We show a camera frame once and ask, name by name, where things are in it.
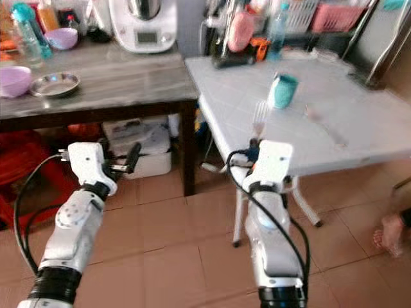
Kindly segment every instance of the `purple bowl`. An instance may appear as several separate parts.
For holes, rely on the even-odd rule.
[[[27,92],[31,83],[31,70],[24,66],[0,69],[0,96],[16,98]]]
[[[48,31],[45,32],[44,36],[51,47],[59,50],[66,50],[74,47],[78,39],[77,30],[72,28],[60,28]]]

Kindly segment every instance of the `black cable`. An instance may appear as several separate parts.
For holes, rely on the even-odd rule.
[[[45,212],[45,211],[47,211],[47,210],[55,209],[55,208],[61,207],[61,206],[62,206],[61,204],[56,204],[56,205],[50,205],[50,206],[48,206],[48,207],[45,207],[45,208],[43,208],[43,209],[40,209],[40,210],[36,211],[36,213],[34,213],[33,215],[31,215],[29,221],[27,222],[26,228],[24,229],[23,244],[24,244],[24,249],[25,249],[26,252],[27,252],[27,256],[28,256],[30,262],[32,262],[32,263],[35,264],[35,261],[34,261],[34,259],[33,259],[33,256],[31,255],[31,252],[30,252],[30,245],[29,245],[29,242],[28,242],[28,236],[29,236],[29,234],[30,234],[30,227],[31,227],[31,225],[32,225],[33,222],[34,222],[34,219],[36,219],[36,217],[37,217],[38,215],[40,215],[41,213],[43,213],[43,212]]]
[[[292,222],[293,225],[295,225],[297,227],[297,230],[301,233],[303,239],[304,239],[304,244],[306,246],[306,263],[304,263],[304,261],[302,260],[301,254],[299,253],[297,247],[294,245],[293,241],[291,240],[290,236],[287,234],[287,232],[285,232],[284,228],[280,225],[280,223],[276,220],[275,217],[273,217],[273,215],[271,215],[271,213],[260,203],[257,201],[257,199],[255,199],[255,197],[253,197],[253,195],[251,195],[248,191],[246,191],[242,185],[240,185],[236,179],[234,178],[234,176],[231,173],[231,159],[235,154],[245,154],[247,150],[237,150],[237,151],[233,151],[229,154],[229,156],[227,157],[227,173],[229,174],[229,176],[231,177],[232,181],[236,184],[236,186],[244,193],[247,195],[247,197],[249,198],[249,200],[251,200],[255,205],[257,205],[257,207],[259,209],[261,209],[264,214],[266,214],[268,216],[268,218],[271,219],[271,221],[275,224],[275,226],[280,230],[281,234],[285,237],[285,239],[288,241],[288,244],[290,244],[291,248],[293,249],[294,253],[296,254],[300,267],[302,269],[302,273],[303,273],[303,290],[305,293],[306,298],[308,299],[308,276],[310,274],[310,259],[311,259],[311,253],[310,253],[310,244],[308,242],[308,238],[307,235],[305,234],[305,231],[302,229],[302,227],[293,219],[290,217],[290,221]]]
[[[22,241],[21,238],[21,233],[20,233],[20,203],[21,203],[21,199],[24,195],[24,193],[27,190],[28,184],[33,180],[34,176],[39,172],[39,170],[41,169],[41,167],[46,164],[47,162],[49,162],[50,160],[57,158],[57,157],[61,157],[60,154],[56,154],[56,155],[52,155],[48,158],[46,158],[45,160],[43,160],[37,167],[36,169],[34,169],[34,171],[30,174],[30,176],[27,178],[27,180],[25,181],[25,183],[23,184],[19,194],[17,195],[17,199],[14,203],[14,215],[13,215],[13,223],[14,223],[14,234],[15,234],[15,238],[17,240],[17,244],[19,245],[19,249],[21,252],[21,255],[23,256],[24,260],[27,262],[28,266],[31,268],[31,270],[33,271],[33,273],[36,275],[37,274],[37,270],[38,267],[35,264],[33,257],[31,256],[30,253],[28,253],[26,251],[26,248],[24,247],[24,243]]]

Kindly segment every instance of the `person's leg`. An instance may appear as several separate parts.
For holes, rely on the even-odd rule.
[[[401,234],[405,227],[411,227],[411,208],[386,216],[382,219],[383,230],[374,233],[374,243],[378,248],[384,248],[394,257],[401,255]]]

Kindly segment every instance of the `tiled floor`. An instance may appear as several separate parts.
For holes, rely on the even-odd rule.
[[[290,213],[311,242],[309,307],[410,307],[409,244],[393,260],[371,242],[382,215],[411,205],[411,184],[390,197],[392,184],[409,175],[411,161],[404,160],[303,179],[303,193],[324,221],[312,227],[290,199]],[[121,181],[75,307],[258,308],[245,235],[242,247],[231,246],[235,188],[198,169],[197,189],[183,197],[177,169]],[[37,260],[52,229],[34,228]],[[12,232],[0,232],[0,307],[16,307],[32,282]]]

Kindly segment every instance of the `teal cup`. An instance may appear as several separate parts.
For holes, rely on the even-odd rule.
[[[269,101],[274,102],[274,108],[284,109],[293,100],[297,90],[298,80],[291,75],[277,74],[271,86]]]

